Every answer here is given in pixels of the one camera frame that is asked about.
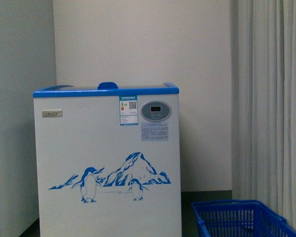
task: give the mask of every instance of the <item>white wall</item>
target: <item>white wall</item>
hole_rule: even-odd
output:
[[[32,92],[55,83],[52,0],[0,0],[0,237],[38,218]]]
[[[54,0],[57,84],[180,89],[182,190],[231,190],[226,0]]]

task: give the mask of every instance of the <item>blue plastic basket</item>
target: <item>blue plastic basket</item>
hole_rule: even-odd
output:
[[[200,237],[296,237],[284,217],[257,200],[194,202]]]

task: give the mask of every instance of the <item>white curtain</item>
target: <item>white curtain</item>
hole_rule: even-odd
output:
[[[232,195],[296,230],[296,0],[231,0]]]

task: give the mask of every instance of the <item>digital control panel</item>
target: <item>digital control panel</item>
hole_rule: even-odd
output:
[[[150,101],[143,105],[141,114],[148,121],[160,122],[170,116],[171,108],[162,101]]]

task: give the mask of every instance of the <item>freezer lid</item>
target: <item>freezer lid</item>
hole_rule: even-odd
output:
[[[114,82],[102,82],[97,88],[57,85],[37,90],[34,98],[48,97],[85,97],[85,96],[118,96],[118,95],[163,95],[178,94],[179,89],[166,82],[155,86],[118,87]]]

